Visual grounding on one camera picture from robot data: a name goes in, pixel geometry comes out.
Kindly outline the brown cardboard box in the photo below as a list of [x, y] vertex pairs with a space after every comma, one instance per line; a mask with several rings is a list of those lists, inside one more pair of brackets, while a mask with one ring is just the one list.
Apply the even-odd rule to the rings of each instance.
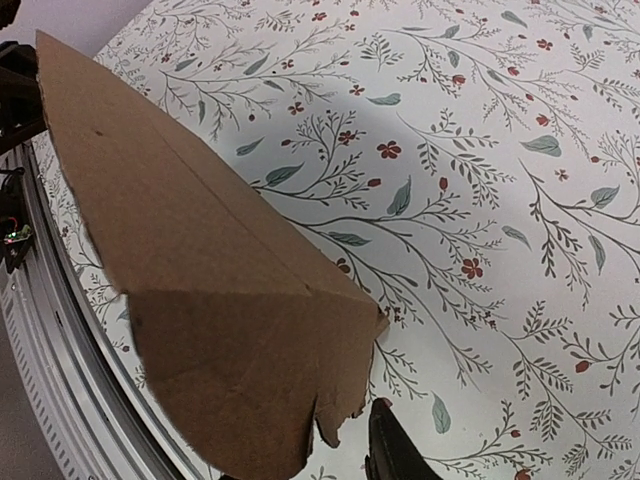
[[205, 142], [107, 68], [36, 35], [51, 141], [148, 387], [197, 454], [290, 479], [360, 414], [377, 303]]

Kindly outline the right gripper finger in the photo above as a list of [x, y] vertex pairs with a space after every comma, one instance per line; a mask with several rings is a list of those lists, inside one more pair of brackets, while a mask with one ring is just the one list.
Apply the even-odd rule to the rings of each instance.
[[372, 480], [441, 480], [427, 464], [385, 398], [377, 398], [368, 417], [369, 450], [364, 466]]

